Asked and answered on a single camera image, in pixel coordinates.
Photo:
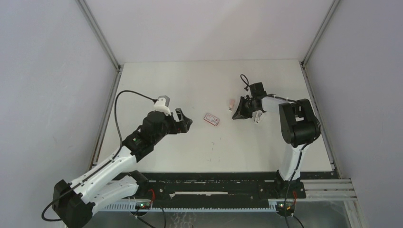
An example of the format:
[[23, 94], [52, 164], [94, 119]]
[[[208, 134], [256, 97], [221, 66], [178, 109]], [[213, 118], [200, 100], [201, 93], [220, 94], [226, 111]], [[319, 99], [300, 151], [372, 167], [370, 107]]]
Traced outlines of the red white staple box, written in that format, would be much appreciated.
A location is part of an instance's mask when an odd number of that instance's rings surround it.
[[203, 118], [206, 122], [212, 124], [213, 126], [218, 126], [220, 119], [210, 113], [207, 113], [204, 118]]

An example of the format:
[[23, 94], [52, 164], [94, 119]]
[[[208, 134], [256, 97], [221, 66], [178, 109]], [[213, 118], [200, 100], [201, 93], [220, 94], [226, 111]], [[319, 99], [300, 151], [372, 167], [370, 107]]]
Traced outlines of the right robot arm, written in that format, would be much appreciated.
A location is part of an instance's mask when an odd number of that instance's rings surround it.
[[322, 128], [308, 99], [293, 100], [268, 94], [261, 82], [246, 85], [249, 94], [240, 97], [233, 120], [250, 119], [254, 113], [278, 110], [281, 135], [287, 144], [281, 167], [276, 172], [275, 193], [288, 197], [300, 183], [300, 169], [305, 153], [319, 138]]

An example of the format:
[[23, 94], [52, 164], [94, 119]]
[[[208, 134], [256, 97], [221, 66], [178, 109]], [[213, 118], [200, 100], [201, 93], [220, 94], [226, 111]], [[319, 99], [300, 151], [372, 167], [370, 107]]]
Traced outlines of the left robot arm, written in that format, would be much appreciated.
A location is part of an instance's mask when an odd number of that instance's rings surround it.
[[110, 181], [122, 172], [133, 172], [163, 137], [189, 131], [192, 119], [180, 108], [175, 111], [178, 121], [173, 114], [149, 112], [142, 124], [98, 166], [70, 182], [60, 180], [55, 184], [51, 207], [67, 227], [82, 228], [99, 210], [121, 198], [147, 195], [148, 184], [129, 175], [113, 184]]

